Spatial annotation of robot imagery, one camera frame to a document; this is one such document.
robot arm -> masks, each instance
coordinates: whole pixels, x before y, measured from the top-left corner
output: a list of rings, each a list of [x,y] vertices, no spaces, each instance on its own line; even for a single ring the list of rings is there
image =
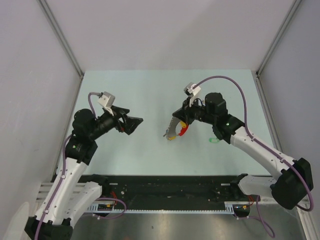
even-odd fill
[[[272,197],[282,207],[293,209],[306,196],[307,191],[297,174],[286,163],[298,171],[309,190],[313,189],[309,162],[303,158],[295,160],[279,152],[264,143],[251,131],[252,137],[250,137],[245,123],[228,113],[227,103],[221,93],[207,94],[203,105],[195,100],[195,96],[200,92],[199,86],[190,83],[184,91],[188,97],[182,103],[182,107],[172,114],[171,122],[182,121],[188,126],[197,120],[212,125],[212,130],[219,140],[224,140],[246,152],[270,173],[271,177],[247,174],[238,176],[231,184],[237,185],[244,194]],[[175,130],[172,130],[175,127],[170,125],[166,134],[167,139],[170,140],[177,136]]]
[[[101,194],[108,194],[108,180],[96,175],[70,201],[76,184],[98,148],[96,139],[113,128],[130,135],[143,121],[142,118],[127,116],[130,110],[114,106],[114,100],[110,93],[100,95],[98,102],[104,113],[98,118],[89,109],[75,113],[73,131],[65,147],[65,169],[59,170],[43,204],[26,224],[25,231],[31,239],[35,238],[39,228],[39,240],[69,240],[73,227],[87,208]]]

gray wall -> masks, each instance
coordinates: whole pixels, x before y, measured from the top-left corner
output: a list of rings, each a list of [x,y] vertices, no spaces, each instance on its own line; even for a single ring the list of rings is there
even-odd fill
[[[0,238],[53,172],[80,79],[35,0],[0,4]]]
[[[293,1],[47,0],[91,71],[256,69]]]
[[[320,1],[303,1],[261,76],[283,150],[311,163],[320,223]]]

green object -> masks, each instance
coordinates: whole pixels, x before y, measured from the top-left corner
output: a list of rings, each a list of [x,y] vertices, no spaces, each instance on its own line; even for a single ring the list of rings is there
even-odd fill
[[[209,142],[213,144],[217,144],[218,142],[220,142],[220,140],[216,137],[210,137]]]

metal plate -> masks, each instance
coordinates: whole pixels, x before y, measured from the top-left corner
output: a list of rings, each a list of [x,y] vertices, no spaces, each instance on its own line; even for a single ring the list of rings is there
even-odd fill
[[[98,210],[99,203],[93,203],[90,207],[88,207],[87,213],[92,214],[109,214],[112,212],[113,214],[120,214],[123,210],[113,209],[113,210]],[[134,210],[128,209],[126,214],[234,214],[233,205],[229,203],[224,204],[223,210]]]
[[[278,205],[261,206],[265,221],[278,240],[304,240],[295,210]],[[252,216],[257,216],[255,207]],[[72,240],[269,240],[261,223],[236,220],[219,214],[125,214],[113,220],[84,216],[76,224]]]

red object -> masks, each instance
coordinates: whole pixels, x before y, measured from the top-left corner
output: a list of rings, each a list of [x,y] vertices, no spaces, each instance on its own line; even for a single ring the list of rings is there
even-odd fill
[[[113,196],[114,199],[118,199],[118,198],[117,198],[117,195],[116,195],[116,193],[115,193],[114,191],[111,192],[111,195]]]
[[[252,206],[254,203],[255,203],[255,200],[254,200],[254,198],[252,197],[252,196],[250,196],[250,195],[248,195],[248,198],[249,198],[249,206]]]
[[[185,125],[186,125],[186,127],[181,128],[181,131],[180,131],[180,133],[178,134],[180,137],[181,137],[183,134],[185,134],[186,131],[188,130],[189,125],[188,125],[188,124],[185,124]]]

